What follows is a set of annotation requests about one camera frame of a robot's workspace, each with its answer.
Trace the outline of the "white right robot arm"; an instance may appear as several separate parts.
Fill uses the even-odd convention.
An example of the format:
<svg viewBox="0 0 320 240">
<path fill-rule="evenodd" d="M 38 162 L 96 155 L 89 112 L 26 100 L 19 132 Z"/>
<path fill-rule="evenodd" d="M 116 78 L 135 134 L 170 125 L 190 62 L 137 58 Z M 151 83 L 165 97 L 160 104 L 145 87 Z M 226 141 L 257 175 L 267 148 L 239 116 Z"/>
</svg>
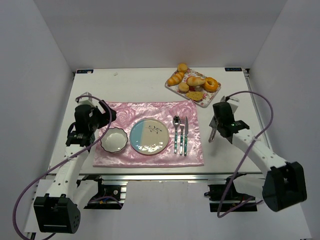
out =
<svg viewBox="0 0 320 240">
<path fill-rule="evenodd" d="M 237 105 L 218 102 L 213 105 L 212 132 L 218 132 L 244 153 L 261 171 L 264 178 L 251 177 L 236 170 L 226 180 L 221 196 L 231 191 L 260 199 L 274 212 L 307 199 L 304 169 L 298 162 L 288 162 L 259 141 L 242 120 L 235 120 Z"/>
</svg>

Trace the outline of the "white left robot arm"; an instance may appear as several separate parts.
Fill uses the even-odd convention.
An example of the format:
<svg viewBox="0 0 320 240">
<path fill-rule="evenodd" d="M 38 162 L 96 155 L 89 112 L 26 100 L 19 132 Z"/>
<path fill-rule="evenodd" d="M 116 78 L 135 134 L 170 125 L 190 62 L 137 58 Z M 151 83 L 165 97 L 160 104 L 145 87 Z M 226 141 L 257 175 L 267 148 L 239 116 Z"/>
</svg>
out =
<svg viewBox="0 0 320 240">
<path fill-rule="evenodd" d="M 44 196 L 35 198 L 33 208 L 42 233 L 74 234 L 81 220 L 81 210 L 99 190 L 95 180 L 78 180 L 81 168 L 95 142 L 95 132 L 116 120 L 116 111 L 105 101 L 99 102 L 104 110 L 90 100 L 79 102 L 74 112 L 75 121 L 67 132 L 66 162 Z"/>
</svg>

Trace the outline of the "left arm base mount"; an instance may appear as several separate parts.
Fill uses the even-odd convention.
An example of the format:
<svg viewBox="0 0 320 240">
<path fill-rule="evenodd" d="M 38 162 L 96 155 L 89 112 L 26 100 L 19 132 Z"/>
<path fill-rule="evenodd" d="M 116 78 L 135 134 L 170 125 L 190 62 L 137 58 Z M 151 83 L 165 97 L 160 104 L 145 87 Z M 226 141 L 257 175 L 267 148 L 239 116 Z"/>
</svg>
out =
<svg viewBox="0 0 320 240">
<path fill-rule="evenodd" d="M 85 175 L 76 181 L 77 187 L 86 180 L 97 182 L 98 192 L 90 199 L 84 209 L 87 210 L 121 210 L 126 199 L 127 183 L 109 181 L 101 175 Z"/>
</svg>

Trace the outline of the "orange striped ring bread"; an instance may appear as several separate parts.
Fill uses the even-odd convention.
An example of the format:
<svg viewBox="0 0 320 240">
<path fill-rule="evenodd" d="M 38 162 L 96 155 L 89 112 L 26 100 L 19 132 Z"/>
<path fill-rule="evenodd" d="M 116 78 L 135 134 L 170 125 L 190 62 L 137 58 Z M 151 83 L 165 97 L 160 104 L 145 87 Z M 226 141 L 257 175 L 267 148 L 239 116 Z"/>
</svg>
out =
<svg viewBox="0 0 320 240">
<path fill-rule="evenodd" d="M 186 83 L 191 87 L 201 86 L 206 82 L 205 79 L 197 76 L 190 76 L 187 78 Z"/>
</svg>

